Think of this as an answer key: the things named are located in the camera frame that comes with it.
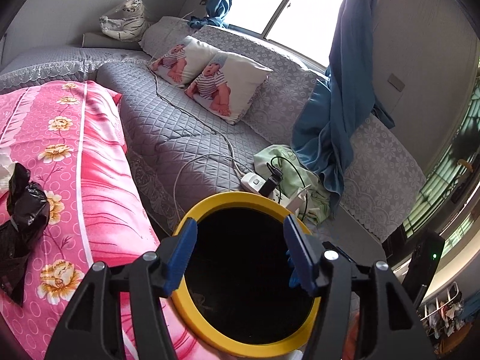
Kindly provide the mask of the large black plastic bag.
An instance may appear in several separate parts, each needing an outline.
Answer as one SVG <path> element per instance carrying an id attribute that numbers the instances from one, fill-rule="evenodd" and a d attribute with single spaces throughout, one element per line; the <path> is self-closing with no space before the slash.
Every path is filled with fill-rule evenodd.
<path id="1" fill-rule="evenodd" d="M 50 204 L 42 187 L 30 180 L 30 170 L 15 164 L 9 180 L 7 213 L 1 224 L 1 290 L 19 306 L 29 257 L 50 221 Z"/>

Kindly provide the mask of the yellow rimmed trash bin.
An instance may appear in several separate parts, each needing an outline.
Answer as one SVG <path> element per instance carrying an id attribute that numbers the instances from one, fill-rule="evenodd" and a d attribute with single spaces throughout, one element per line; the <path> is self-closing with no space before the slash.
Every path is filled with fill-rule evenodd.
<path id="1" fill-rule="evenodd" d="M 195 247 L 172 303 L 202 341 L 239 358 L 275 358 L 306 345 L 319 300 L 289 285 L 283 221 L 289 211 L 253 193 L 212 195 L 185 219 Z"/>

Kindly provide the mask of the green cloth on sofa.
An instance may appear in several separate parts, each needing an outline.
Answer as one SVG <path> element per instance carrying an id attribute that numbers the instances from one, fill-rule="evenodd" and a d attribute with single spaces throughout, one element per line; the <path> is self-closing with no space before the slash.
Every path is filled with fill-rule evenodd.
<path id="1" fill-rule="evenodd" d="M 299 189 L 308 186 L 307 211 L 305 218 L 314 224 L 324 222 L 330 215 L 330 193 L 324 188 L 319 177 L 304 168 L 295 152 L 287 145 L 270 145 L 254 155 L 256 173 L 267 179 L 271 172 L 268 165 L 282 173 L 281 192 L 288 198 Z"/>

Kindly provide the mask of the pink floral table cloth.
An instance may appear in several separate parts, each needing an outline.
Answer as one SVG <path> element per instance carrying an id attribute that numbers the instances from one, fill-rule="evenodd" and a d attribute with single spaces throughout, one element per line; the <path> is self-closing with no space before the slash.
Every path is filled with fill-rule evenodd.
<path id="1" fill-rule="evenodd" d="M 1 96 L 1 152 L 30 170 L 49 202 L 23 304 L 1 297 L 1 316 L 32 359 L 44 358 L 93 263 L 131 263 L 159 245 L 125 156 L 119 101 L 92 81 L 52 81 Z"/>

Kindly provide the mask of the grey quilted sofa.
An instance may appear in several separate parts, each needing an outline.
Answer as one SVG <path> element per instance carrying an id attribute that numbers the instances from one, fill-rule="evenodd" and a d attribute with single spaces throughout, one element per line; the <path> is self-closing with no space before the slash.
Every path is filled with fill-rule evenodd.
<path id="1" fill-rule="evenodd" d="M 313 88 L 313 74 L 292 58 L 239 35 L 207 28 L 202 40 L 256 57 L 272 69 L 244 120 L 228 124 L 147 70 L 148 55 L 130 49 L 48 46 L 30 49 L 1 69 L 1 92 L 52 80 L 95 80 L 123 94 L 120 119 L 133 151 L 134 179 L 148 210 L 172 226 L 179 209 L 240 186 L 227 154 L 245 164 L 271 145 L 287 145 L 294 119 Z M 384 242 L 412 210 L 425 175 L 374 116 L 352 135 L 354 158 L 337 216 L 355 233 Z M 333 236 L 332 214 L 310 227 Z"/>

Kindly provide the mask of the white power strip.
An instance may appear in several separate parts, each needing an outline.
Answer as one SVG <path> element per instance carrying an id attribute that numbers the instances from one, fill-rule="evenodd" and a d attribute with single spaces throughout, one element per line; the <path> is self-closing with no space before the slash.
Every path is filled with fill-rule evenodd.
<path id="1" fill-rule="evenodd" d="M 272 200 L 281 199 L 281 192 L 278 189 L 278 185 L 278 180 L 273 175 L 264 179 L 264 177 L 255 172 L 247 172 L 241 178 L 241 186 L 247 192 L 259 194 Z"/>

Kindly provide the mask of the blue curtain right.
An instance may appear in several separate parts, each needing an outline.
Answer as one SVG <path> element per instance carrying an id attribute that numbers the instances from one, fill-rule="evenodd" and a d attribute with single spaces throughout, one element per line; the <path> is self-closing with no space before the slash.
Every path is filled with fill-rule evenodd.
<path id="1" fill-rule="evenodd" d="M 377 0 L 343 0 L 326 70 L 292 130 L 291 147 L 300 163 L 316 174 L 335 212 L 344 176 L 354 154 L 350 139 L 375 115 L 386 127 L 394 120 L 374 93 L 374 8 Z"/>

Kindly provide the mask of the blue curtain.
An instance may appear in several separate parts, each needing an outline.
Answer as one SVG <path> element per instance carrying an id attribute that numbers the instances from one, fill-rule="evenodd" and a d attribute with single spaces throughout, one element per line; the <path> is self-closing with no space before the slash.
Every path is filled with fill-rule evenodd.
<path id="1" fill-rule="evenodd" d="M 335 212 L 344 176 L 354 154 L 350 139 L 375 115 L 386 127 L 394 120 L 374 93 L 374 8 L 377 0 L 343 0 L 326 70 L 292 130 L 291 147 L 300 163 L 316 174 Z"/>
<path id="2" fill-rule="evenodd" d="M 230 12 L 232 4 L 233 0 L 207 0 L 206 15 L 202 18 L 191 16 L 188 25 L 196 30 L 206 25 L 227 29 L 228 24 L 225 22 L 225 17 Z"/>

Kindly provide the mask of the baby print pillow far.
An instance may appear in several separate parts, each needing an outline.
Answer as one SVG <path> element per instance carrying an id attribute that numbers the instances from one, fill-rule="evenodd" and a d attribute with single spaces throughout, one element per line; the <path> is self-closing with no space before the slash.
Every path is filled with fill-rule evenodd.
<path id="1" fill-rule="evenodd" d="M 151 63 L 149 69 L 169 84 L 184 88 L 219 52 L 218 48 L 187 36 Z"/>

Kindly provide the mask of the baby print pillow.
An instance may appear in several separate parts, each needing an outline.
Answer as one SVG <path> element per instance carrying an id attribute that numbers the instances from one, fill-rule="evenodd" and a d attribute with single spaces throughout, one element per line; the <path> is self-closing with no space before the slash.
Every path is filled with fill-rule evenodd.
<path id="1" fill-rule="evenodd" d="M 218 48 L 187 36 L 151 63 L 149 69 L 169 84 L 184 88 L 219 52 Z"/>
<path id="2" fill-rule="evenodd" d="M 271 72 L 272 69 L 251 58 L 221 51 L 190 83 L 185 94 L 235 125 L 247 113 L 257 89 Z"/>

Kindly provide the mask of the baby print pillow near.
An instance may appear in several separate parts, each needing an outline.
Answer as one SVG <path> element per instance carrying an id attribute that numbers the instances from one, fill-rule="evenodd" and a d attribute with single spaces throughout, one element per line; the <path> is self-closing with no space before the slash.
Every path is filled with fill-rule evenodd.
<path id="1" fill-rule="evenodd" d="M 257 89 L 271 72 L 272 69 L 251 58 L 221 51 L 190 83 L 185 94 L 235 125 L 247 113 Z"/>

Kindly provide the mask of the grey rolled cushion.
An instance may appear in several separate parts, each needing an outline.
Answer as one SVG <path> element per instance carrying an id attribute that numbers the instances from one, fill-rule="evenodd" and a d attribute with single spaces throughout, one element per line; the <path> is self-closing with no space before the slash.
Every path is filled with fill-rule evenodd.
<path id="1" fill-rule="evenodd" d="M 82 48 L 105 48 L 105 49 L 123 49 L 123 50 L 141 50 L 137 42 L 120 41 L 108 37 L 103 33 L 83 33 Z"/>

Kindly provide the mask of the white tiger plush toy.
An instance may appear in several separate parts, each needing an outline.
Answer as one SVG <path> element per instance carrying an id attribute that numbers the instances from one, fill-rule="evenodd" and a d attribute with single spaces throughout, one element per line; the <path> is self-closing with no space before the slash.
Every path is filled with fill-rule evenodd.
<path id="1" fill-rule="evenodd" d="M 124 0 L 99 18 L 103 35 L 117 41 L 140 41 L 151 23 L 143 0 Z"/>

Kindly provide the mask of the window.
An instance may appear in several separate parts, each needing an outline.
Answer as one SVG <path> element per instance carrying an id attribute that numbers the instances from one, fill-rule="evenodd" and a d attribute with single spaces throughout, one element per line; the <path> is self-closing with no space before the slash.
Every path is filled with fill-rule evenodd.
<path id="1" fill-rule="evenodd" d="M 335 34 L 343 0 L 233 0 L 226 22 L 235 30 L 323 66 Z"/>

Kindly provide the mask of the blue curtain left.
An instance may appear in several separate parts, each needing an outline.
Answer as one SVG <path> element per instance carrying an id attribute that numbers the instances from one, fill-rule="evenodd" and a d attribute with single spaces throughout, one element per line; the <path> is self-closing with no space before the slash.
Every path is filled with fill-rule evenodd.
<path id="1" fill-rule="evenodd" d="M 206 15 L 202 18 L 191 16 L 188 25 L 196 30 L 206 25 L 227 29 L 228 24 L 225 22 L 225 17 L 230 12 L 232 4 L 233 0 L 207 0 Z"/>

